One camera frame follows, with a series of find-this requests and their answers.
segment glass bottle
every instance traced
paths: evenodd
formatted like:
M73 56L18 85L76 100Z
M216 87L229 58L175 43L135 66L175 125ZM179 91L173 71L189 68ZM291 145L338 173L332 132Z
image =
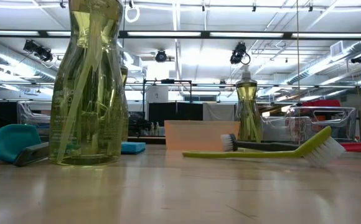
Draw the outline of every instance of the glass bottle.
M125 90L126 79L128 77L128 68L125 65L120 66L121 77L123 79L123 87ZM128 123L129 123L129 114L128 114L128 102L124 94L124 124L123 124L123 135L122 141L128 141Z
M120 0L70 1L71 39L57 73L49 159L97 165L121 154L124 89L116 49Z
M236 119L240 121L238 140L261 142L261 116L256 105L257 83L251 79L248 68L236 83L238 104Z

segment pink box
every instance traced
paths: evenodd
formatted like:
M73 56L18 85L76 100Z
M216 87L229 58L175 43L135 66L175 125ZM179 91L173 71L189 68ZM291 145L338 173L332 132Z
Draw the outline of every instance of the pink box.
M167 150L222 151L222 134L238 134L238 121L165 121Z

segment brush bristles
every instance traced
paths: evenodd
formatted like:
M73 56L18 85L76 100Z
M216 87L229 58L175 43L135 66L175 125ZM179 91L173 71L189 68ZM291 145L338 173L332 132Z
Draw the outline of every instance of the brush bristles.
M328 163L336 160L344 152L345 148L332 137L329 137L323 144L316 147L311 153L306 154L304 158L312 166L325 167Z
M222 140L222 150L224 152L233 151L233 141L229 134L221 135L220 139Z

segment wooden table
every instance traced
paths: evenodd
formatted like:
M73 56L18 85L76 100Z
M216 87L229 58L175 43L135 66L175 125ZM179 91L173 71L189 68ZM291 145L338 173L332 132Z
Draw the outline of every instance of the wooden table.
M328 169L183 158L164 146L110 166L0 163L2 223L361 224L361 154Z

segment black handle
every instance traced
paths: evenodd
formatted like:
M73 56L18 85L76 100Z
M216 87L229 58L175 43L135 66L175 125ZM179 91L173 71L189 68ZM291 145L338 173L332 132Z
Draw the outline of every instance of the black handle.
M238 147L247 149L255 149L266 152L280 152L280 151L294 151L299 146L295 144L286 143L257 143L257 142L237 142Z

